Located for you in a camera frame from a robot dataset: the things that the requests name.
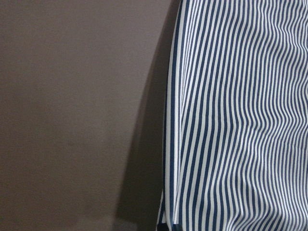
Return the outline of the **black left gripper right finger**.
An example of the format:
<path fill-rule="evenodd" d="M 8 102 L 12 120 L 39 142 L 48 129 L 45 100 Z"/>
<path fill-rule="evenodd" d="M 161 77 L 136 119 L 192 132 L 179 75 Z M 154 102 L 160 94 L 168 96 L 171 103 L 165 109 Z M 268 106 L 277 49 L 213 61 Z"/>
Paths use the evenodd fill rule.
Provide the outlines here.
<path fill-rule="evenodd" d="M 173 224 L 172 231 L 183 231 L 183 228 L 180 224 Z"/>

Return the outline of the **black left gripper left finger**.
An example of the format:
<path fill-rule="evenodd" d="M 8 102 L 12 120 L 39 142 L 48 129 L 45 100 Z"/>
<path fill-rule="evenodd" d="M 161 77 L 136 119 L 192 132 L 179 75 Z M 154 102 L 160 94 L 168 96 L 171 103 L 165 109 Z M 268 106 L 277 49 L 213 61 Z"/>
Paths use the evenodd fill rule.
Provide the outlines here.
<path fill-rule="evenodd" d="M 157 231 L 168 231 L 168 226 L 166 223 L 160 223 L 156 226 Z"/>

